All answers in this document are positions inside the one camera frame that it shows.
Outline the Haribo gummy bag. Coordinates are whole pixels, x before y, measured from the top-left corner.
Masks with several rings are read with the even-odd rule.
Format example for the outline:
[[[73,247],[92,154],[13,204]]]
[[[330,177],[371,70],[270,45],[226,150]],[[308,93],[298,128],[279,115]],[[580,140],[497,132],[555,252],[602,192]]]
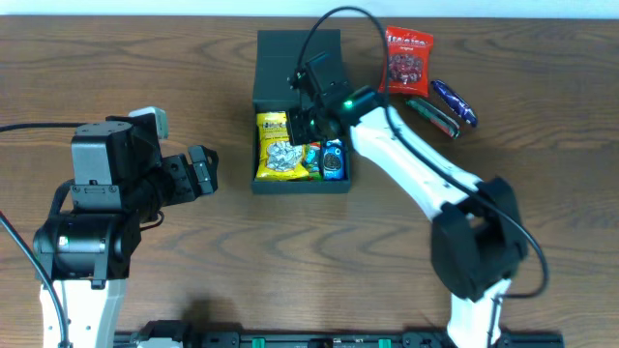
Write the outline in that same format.
[[[302,161],[304,168],[309,173],[310,181],[321,181],[322,175],[320,172],[320,155],[321,144],[319,142],[312,142],[304,146],[305,154]]]

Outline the blue Oreo pack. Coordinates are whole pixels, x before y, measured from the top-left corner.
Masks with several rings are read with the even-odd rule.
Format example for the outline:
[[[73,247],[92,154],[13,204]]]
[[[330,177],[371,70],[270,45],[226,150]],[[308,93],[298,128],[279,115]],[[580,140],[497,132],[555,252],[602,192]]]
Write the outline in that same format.
[[[345,174],[345,152],[339,139],[326,141],[323,148],[323,179],[339,181]]]

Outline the yellow snack bag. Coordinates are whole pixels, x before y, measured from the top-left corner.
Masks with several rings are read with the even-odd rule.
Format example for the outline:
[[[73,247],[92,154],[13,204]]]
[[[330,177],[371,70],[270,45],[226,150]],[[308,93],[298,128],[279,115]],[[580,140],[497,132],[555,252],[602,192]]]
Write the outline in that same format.
[[[294,181],[306,179],[309,172],[302,165],[305,150],[289,142],[285,112],[256,115],[259,136],[259,159],[256,181]]]

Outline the dark green box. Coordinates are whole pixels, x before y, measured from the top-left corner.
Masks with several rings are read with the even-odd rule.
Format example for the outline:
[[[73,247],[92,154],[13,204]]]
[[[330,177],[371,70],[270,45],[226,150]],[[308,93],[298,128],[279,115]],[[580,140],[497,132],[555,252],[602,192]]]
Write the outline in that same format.
[[[288,111],[298,105],[309,106],[307,97],[290,89],[287,78],[294,73],[298,54],[308,33],[303,30],[260,30],[257,32],[255,78],[252,106],[256,113]],[[338,181],[258,181],[251,180],[255,194],[339,194],[351,188],[350,154],[344,150],[344,177]]]

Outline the red candy bag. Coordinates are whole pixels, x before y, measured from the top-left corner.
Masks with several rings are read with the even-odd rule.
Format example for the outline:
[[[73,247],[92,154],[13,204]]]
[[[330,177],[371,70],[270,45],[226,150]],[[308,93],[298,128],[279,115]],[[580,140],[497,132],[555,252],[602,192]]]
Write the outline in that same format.
[[[383,73],[379,91],[390,94],[428,96],[428,60],[434,37],[425,32],[388,26],[387,72]]]

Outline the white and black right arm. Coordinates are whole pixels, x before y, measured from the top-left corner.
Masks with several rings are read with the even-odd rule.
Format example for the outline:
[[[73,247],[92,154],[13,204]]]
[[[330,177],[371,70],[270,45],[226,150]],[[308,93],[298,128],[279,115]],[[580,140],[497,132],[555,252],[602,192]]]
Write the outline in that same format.
[[[385,95],[353,89],[341,61],[327,53],[298,65],[288,82],[311,102],[291,113],[291,142],[346,135],[359,155],[400,185],[431,222],[432,268],[452,294],[450,340],[457,347],[496,344],[502,303],[528,254],[509,185],[500,178],[485,182],[442,157]]]

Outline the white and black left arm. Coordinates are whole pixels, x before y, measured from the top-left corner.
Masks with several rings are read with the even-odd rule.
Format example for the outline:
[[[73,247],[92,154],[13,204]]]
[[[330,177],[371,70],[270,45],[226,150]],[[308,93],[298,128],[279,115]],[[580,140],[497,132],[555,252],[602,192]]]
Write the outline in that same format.
[[[142,231],[162,208],[217,190],[219,157],[202,145],[165,157],[165,113],[156,107],[76,128],[74,176],[55,192],[33,247],[42,287],[45,347],[110,347]]]

